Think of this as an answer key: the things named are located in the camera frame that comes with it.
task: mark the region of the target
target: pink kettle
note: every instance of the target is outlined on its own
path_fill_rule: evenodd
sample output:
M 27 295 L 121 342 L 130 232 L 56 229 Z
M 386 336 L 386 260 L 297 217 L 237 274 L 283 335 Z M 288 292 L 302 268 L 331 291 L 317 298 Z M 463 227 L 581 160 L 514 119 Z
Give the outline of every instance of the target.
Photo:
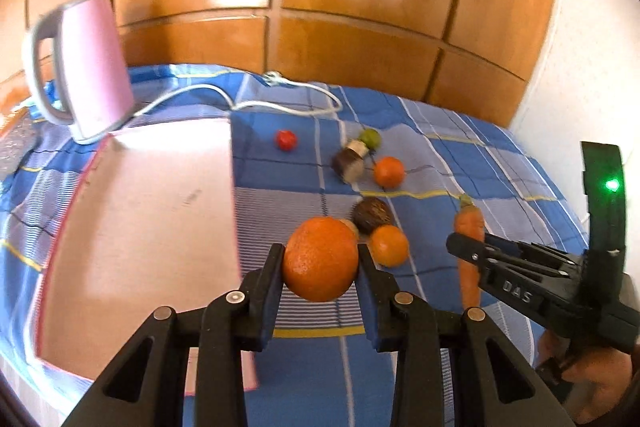
M 49 38 L 62 109 L 51 105 L 40 77 L 38 44 Z M 68 125 L 78 143 L 99 140 L 133 114 L 129 73 L 109 0 L 72 0 L 42 16 L 24 38 L 22 61 L 43 117 Z

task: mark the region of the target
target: green led light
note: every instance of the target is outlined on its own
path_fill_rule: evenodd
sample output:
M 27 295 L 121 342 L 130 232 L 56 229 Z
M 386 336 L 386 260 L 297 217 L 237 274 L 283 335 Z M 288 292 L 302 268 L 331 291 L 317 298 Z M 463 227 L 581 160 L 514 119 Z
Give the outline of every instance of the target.
M 612 179 L 607 181 L 604 184 L 605 187 L 607 187 L 608 190 L 610 190 L 611 192 L 617 192 L 618 189 L 620 188 L 620 182 L 617 179 Z

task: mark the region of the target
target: bed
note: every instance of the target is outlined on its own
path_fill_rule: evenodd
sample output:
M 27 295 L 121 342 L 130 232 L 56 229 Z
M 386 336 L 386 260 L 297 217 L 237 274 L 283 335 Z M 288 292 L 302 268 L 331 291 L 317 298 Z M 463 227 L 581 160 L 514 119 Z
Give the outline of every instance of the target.
M 223 88 L 236 102 L 328 107 L 318 92 L 269 87 L 260 76 L 221 66 L 146 66 L 130 73 L 140 102 L 150 102 L 168 89 L 206 82 Z M 572 253 L 586 247 L 586 234 L 558 188 L 508 131 L 370 89 L 322 86 L 342 101 L 340 113 L 309 118 L 248 110 L 229 115 L 218 94 L 194 90 L 128 124 L 229 116 L 243 273 L 260 267 L 269 245 L 285 243 L 304 219 L 348 217 L 363 196 L 383 198 L 410 240 L 410 262 L 391 270 L 400 287 L 438 309 L 462 311 L 456 260 L 444 245 L 463 192 L 480 206 L 490 233 Z M 3 367 L 36 390 L 43 407 L 60 413 L 47 415 L 47 425 L 57 425 L 90 381 L 36 357 L 37 295 L 52 240 L 97 144 L 78 145 L 66 128 L 34 121 L 36 145 L 4 181 L 0 196 L 0 354 Z M 370 175 L 347 185 L 332 171 L 332 156 L 364 127 L 382 134 L 377 155 L 404 162 L 407 176 L 399 190 L 380 189 Z M 299 146 L 290 153 L 273 146 L 273 134 L 281 128 L 298 136 Z M 366 168 L 372 168 L 370 159 Z M 533 363 L 542 328 L 489 295 L 482 295 L 482 306 Z M 442 356 L 447 378 L 446 352 Z M 252 427 L 296 425 L 294 421 L 306 427 L 388 425 L 394 354 L 377 354 L 370 348 L 353 286 L 329 303 L 308 303 L 285 289 L 274 339 L 257 354 L 255 365 L 260 386 L 246 393 Z M 186 399 L 185 425 L 191 424 L 191 400 Z M 451 424 L 450 393 L 446 408 Z

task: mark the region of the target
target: white power cord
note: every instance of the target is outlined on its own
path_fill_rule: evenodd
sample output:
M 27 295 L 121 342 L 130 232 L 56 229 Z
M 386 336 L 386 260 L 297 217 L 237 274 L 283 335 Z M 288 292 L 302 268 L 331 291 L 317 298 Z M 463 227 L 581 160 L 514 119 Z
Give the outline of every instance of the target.
M 219 75 L 220 75 L 220 72 L 204 73 L 204 74 L 198 74 L 198 73 L 179 74 L 175 76 L 183 77 L 183 78 L 213 78 Z M 322 87 L 314 86 L 313 84 L 306 84 L 304 82 L 294 82 L 293 80 L 284 78 L 277 71 L 268 71 L 262 76 L 262 78 L 269 86 L 284 84 L 286 86 L 306 87 L 308 89 L 315 89 L 316 91 L 320 91 L 321 93 L 327 95 L 329 99 L 335 102 L 335 105 L 332 103 L 332 107 L 329 107 L 326 109 L 311 109 L 307 111 L 301 111 L 301 110 L 293 109 L 290 107 L 286 107 L 284 105 L 278 105 L 277 103 L 273 103 L 273 102 L 263 102 L 261 100 L 247 100 L 245 102 L 240 102 L 236 104 L 234 103 L 233 100 L 231 100 L 231 97 L 224 90 L 220 89 L 218 86 L 212 86 L 211 84 L 193 84 L 193 86 L 181 87 L 180 89 L 176 89 L 174 91 L 165 93 L 162 96 L 159 96 L 149 105 L 147 105 L 146 107 L 143 107 L 142 109 L 134 113 L 133 116 L 141 116 L 142 114 L 148 113 L 153 108 L 158 107 L 158 105 L 160 105 L 162 102 L 165 102 L 166 100 L 169 100 L 170 98 L 173 98 L 174 96 L 180 93 L 190 91 L 191 89 L 214 90 L 215 92 L 219 93 L 222 96 L 222 98 L 225 99 L 225 102 L 227 103 L 227 105 L 229 106 L 229 110 L 231 111 L 238 111 L 241 109 L 245 109 L 247 107 L 267 107 L 277 111 L 285 112 L 287 114 L 293 114 L 295 116 L 321 116 L 324 114 L 333 114 L 336 112 L 340 112 L 342 110 L 342 102 L 340 101 L 340 99 L 336 97 L 332 92 L 329 92 L 326 89 L 322 89 Z

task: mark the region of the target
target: tangerine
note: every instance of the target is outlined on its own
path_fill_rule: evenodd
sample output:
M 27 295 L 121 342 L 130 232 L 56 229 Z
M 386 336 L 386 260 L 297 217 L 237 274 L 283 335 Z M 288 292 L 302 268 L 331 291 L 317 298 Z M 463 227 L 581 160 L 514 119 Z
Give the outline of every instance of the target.
M 383 225 L 369 237 L 369 251 L 376 263 L 399 266 L 409 258 L 409 240 L 398 227 Z
M 345 293 L 358 270 L 356 235 L 333 217 L 312 217 L 289 237 L 282 278 L 293 293 L 327 302 Z
M 383 188 L 399 187 L 404 180 L 404 165 L 398 158 L 386 156 L 376 162 L 373 178 Z
M 356 236 L 356 239 L 360 238 L 360 231 L 358 230 L 358 227 L 356 227 L 353 221 L 351 221 L 350 219 L 340 219 L 340 222 L 344 223 L 345 225 L 347 225 L 347 227 L 349 227 L 349 230 L 353 232 L 353 234 Z

